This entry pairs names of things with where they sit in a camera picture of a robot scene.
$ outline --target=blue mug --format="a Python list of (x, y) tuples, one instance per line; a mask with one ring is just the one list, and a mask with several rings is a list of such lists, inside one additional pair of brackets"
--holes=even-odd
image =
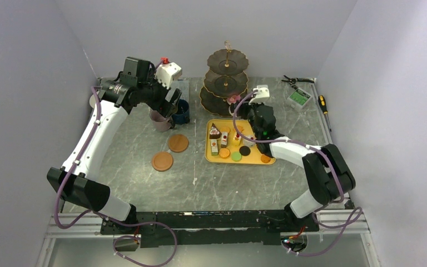
[(191, 121), (189, 117), (189, 103), (184, 99), (179, 99), (177, 103), (177, 112), (172, 115), (175, 124), (186, 124)]

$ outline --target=mug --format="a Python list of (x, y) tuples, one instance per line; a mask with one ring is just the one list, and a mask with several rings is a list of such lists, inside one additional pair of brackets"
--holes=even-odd
[(165, 118), (161, 116), (156, 110), (150, 111), (150, 119), (155, 126), (155, 129), (160, 132), (165, 132), (171, 128), (174, 128), (174, 121), (171, 117)]
[(172, 115), (175, 124), (186, 124), (191, 121), (189, 117), (189, 103), (184, 99), (179, 99), (177, 103), (177, 112)]

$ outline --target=pink mug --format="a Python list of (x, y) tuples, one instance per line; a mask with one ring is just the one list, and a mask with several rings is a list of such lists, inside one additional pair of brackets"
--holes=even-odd
[(161, 116), (161, 114), (159, 114), (156, 110), (150, 111), (150, 119), (157, 131), (165, 132), (174, 128), (174, 122), (172, 118), (165, 118)]

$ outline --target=screwdriver handle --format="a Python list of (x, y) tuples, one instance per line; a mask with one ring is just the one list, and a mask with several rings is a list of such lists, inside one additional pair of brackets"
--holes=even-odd
[(320, 95), (318, 98), (318, 105), (320, 106), (321, 112), (323, 112), (323, 114), (328, 114), (325, 98), (322, 95)]

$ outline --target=marble surface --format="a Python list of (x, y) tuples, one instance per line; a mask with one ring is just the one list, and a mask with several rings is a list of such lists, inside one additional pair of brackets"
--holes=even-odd
[[(283, 209), (308, 188), (302, 168), (284, 160), (273, 165), (242, 165), (214, 164), (205, 159), (206, 124), (217, 116), (200, 105), (202, 79), (185, 79), (191, 115), (188, 125), (157, 132), (148, 116), (149, 108), (134, 108), (107, 150), (98, 182), (110, 186), (117, 197), (134, 204), (138, 211)], [(269, 86), (267, 104), (274, 108), (276, 127), (282, 134), (310, 145), (327, 144), (314, 103), (308, 103), (301, 112), (287, 105), (286, 97), (293, 89), (281, 78), (250, 78), (248, 88), (256, 85)], [(310, 84), (297, 85), (311, 92)], [(169, 150), (167, 141), (174, 134), (188, 137), (186, 151)], [(151, 166), (152, 156), (159, 151), (167, 151), (174, 158), (166, 172)], [(83, 208), (67, 203), (63, 211), (79, 212)]]

